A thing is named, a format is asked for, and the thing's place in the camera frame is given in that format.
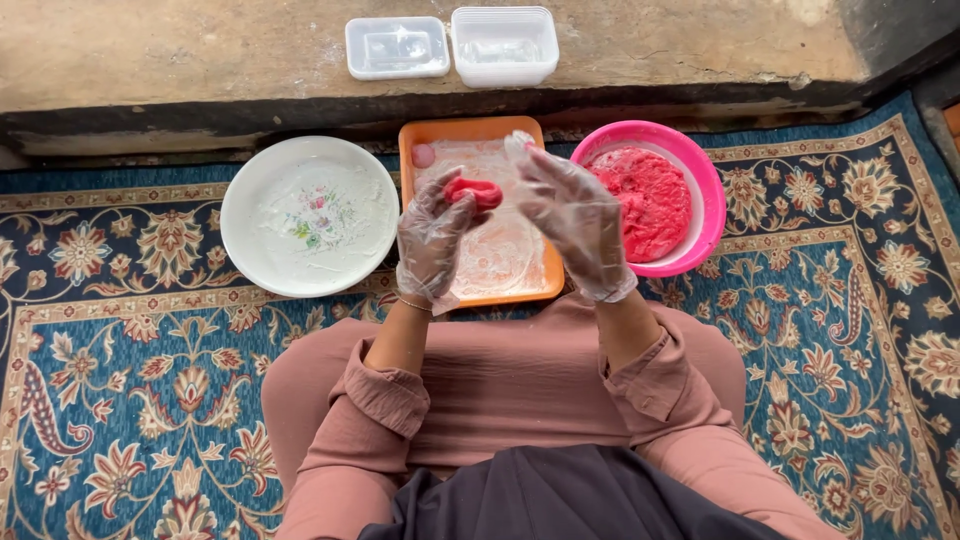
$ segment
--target plastic glove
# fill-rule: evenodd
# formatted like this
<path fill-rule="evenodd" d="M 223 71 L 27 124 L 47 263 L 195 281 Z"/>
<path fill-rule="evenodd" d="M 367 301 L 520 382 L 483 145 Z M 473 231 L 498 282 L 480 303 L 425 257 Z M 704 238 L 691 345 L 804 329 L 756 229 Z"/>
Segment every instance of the plastic glove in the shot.
<path fill-rule="evenodd" d="M 453 168 L 420 187 L 400 217 L 396 232 L 400 251 L 397 288 L 401 294 L 425 299 L 433 306 L 434 314 L 459 305 L 459 300 L 447 293 L 457 273 L 460 239 L 489 217 L 476 213 L 472 193 L 453 205 L 444 201 L 444 186 L 461 170 L 462 167 Z"/>
<path fill-rule="evenodd" d="M 625 298 L 637 279 L 624 255 L 620 202 L 584 167 L 516 134 L 505 142 L 525 187 L 517 208 L 560 252 L 583 295 L 595 302 Z"/>

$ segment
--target orange tray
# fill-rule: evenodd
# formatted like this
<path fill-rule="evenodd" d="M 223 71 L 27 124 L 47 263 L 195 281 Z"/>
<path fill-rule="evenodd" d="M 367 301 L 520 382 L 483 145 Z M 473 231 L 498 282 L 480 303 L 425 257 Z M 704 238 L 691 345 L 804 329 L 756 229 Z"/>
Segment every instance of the orange tray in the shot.
<path fill-rule="evenodd" d="M 543 132 L 537 120 L 529 116 L 497 116 L 491 118 L 463 118 L 457 120 L 424 120 L 410 122 L 400 130 L 400 193 L 403 209 L 414 197 L 414 168 L 411 150 L 415 144 L 427 144 L 435 140 L 495 140 L 514 130 L 522 130 L 533 136 L 537 146 L 543 146 Z M 564 262 L 557 250 L 543 239 L 543 271 L 546 284 L 543 290 L 510 296 L 491 296 L 463 300 L 460 307 L 493 306 L 514 302 L 530 302 L 554 298 L 564 288 Z"/>

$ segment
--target pink bowl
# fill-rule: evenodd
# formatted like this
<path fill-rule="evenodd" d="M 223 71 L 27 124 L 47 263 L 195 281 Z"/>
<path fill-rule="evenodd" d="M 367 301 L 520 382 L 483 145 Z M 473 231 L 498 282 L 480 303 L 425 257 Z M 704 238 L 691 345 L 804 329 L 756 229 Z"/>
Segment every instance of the pink bowl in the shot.
<path fill-rule="evenodd" d="M 651 262 L 627 264 L 638 276 L 646 278 L 676 276 L 694 268 L 713 253 L 727 219 L 727 198 L 713 163 L 690 137 L 642 120 L 614 122 L 600 128 L 577 145 L 570 159 L 587 165 L 597 155 L 624 146 L 656 152 L 684 171 L 693 210 L 686 238 L 670 253 Z"/>

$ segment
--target blue rug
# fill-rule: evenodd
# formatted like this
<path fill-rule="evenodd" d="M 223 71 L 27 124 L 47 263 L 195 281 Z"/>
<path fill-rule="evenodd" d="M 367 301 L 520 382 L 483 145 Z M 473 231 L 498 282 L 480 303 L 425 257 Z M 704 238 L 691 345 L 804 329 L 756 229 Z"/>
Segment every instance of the blue rug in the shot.
<path fill-rule="evenodd" d="M 743 353 L 745 436 L 826 522 L 956 538 L 960 197 L 910 96 L 845 125 L 694 138 L 727 190 L 726 234 L 644 294 Z M 0 175 L 5 540 L 273 536 L 264 373 L 396 297 L 386 268 L 323 299 L 251 286 L 220 239 L 238 168 Z"/>

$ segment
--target rug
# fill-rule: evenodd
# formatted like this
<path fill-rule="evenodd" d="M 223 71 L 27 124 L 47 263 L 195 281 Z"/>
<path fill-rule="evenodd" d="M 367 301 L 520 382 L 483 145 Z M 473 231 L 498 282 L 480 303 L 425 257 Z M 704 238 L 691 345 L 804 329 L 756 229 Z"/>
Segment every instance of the rug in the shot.
<path fill-rule="evenodd" d="M 726 233 L 643 293 L 736 345 L 747 440 L 827 523 L 956 538 L 960 197 L 910 96 L 845 125 L 694 138 L 723 179 Z M 293 340 L 382 320 L 396 296 L 387 267 L 322 299 L 250 285 L 220 239 L 238 168 L 0 175 L 4 539 L 273 536 L 264 374 Z"/>

